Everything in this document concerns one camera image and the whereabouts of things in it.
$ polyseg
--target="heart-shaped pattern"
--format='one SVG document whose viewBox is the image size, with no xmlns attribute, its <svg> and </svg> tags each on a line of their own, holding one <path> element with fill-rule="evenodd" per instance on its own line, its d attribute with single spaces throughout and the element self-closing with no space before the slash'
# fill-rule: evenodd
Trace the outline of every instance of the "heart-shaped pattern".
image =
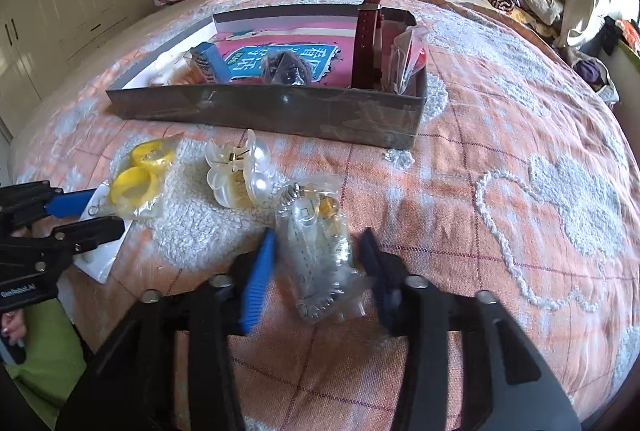
<svg viewBox="0 0 640 431">
<path fill-rule="evenodd" d="M 488 171 L 476 183 L 476 208 L 482 221 L 500 245 L 507 270 L 522 295 L 540 308 L 555 311 L 575 300 L 586 312 L 595 312 L 606 294 L 604 265 L 622 248 L 622 218 L 620 199 L 613 186 L 601 176 L 590 176 L 574 159 L 563 156 L 553 166 L 543 156 L 530 157 L 530 185 L 520 177 L 504 170 Z M 551 299 L 537 294 L 527 283 L 521 267 L 516 265 L 511 245 L 497 227 L 484 196 L 491 181 L 504 179 L 517 184 L 526 194 L 540 203 L 549 202 L 558 209 L 564 233 L 580 254 L 597 254 L 596 269 L 602 278 L 602 288 L 595 300 L 590 300 L 573 287 L 565 296 Z"/>
</svg>

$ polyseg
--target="human hand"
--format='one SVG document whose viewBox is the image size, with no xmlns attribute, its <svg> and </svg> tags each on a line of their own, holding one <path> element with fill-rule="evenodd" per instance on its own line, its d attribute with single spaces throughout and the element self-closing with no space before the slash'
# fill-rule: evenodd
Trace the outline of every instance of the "human hand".
<svg viewBox="0 0 640 431">
<path fill-rule="evenodd" d="M 15 345 L 27 334 L 27 326 L 24 324 L 24 312 L 22 309 L 2 314 L 0 331 L 5 337 L 9 337 L 9 344 Z"/>
</svg>

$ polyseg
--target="paper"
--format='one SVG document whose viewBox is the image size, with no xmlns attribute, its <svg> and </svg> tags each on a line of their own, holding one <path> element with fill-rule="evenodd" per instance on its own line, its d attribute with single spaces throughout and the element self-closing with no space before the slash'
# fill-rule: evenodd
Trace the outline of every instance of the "paper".
<svg viewBox="0 0 640 431">
<path fill-rule="evenodd" d="M 225 58 L 232 79 L 260 77 L 260 62 L 267 52 L 291 50 L 304 59 L 312 69 L 311 80 L 316 82 L 329 71 L 331 59 L 338 52 L 336 45 L 293 43 L 290 45 L 251 45 L 234 50 Z"/>
</svg>

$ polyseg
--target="brown leather strap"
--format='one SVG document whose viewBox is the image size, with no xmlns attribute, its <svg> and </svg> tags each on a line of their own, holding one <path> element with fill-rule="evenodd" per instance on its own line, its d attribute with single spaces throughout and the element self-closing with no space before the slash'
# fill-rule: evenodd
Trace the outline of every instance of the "brown leather strap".
<svg viewBox="0 0 640 431">
<path fill-rule="evenodd" d="M 353 45 L 351 88 L 371 90 L 382 76 L 382 0 L 364 0 L 358 6 Z"/>
</svg>

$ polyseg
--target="green cloth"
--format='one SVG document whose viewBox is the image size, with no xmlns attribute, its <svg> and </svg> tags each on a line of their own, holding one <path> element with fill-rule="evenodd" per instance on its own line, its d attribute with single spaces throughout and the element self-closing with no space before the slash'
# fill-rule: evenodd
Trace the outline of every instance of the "green cloth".
<svg viewBox="0 0 640 431">
<path fill-rule="evenodd" d="M 5 368 L 31 408 L 53 429 L 86 367 L 82 347 L 57 299 L 26 307 L 24 319 L 27 359 Z"/>
</svg>

